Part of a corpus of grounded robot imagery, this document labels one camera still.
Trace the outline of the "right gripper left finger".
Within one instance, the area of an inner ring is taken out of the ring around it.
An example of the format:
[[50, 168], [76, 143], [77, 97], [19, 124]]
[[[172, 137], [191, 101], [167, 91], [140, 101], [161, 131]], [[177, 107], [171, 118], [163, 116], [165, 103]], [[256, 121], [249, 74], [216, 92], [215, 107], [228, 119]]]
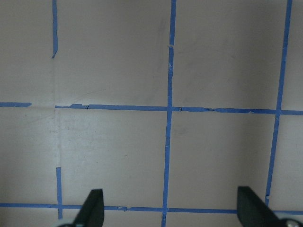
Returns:
[[90, 191], [79, 213], [74, 219], [73, 227], [102, 227], [105, 219], [102, 189]]

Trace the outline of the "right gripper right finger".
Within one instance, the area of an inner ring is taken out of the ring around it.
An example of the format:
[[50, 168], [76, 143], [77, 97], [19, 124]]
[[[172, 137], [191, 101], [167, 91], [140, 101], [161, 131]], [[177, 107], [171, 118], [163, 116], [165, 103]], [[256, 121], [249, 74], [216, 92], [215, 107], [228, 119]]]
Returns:
[[237, 189], [237, 217], [243, 227], [287, 226], [287, 221], [279, 219], [248, 186]]

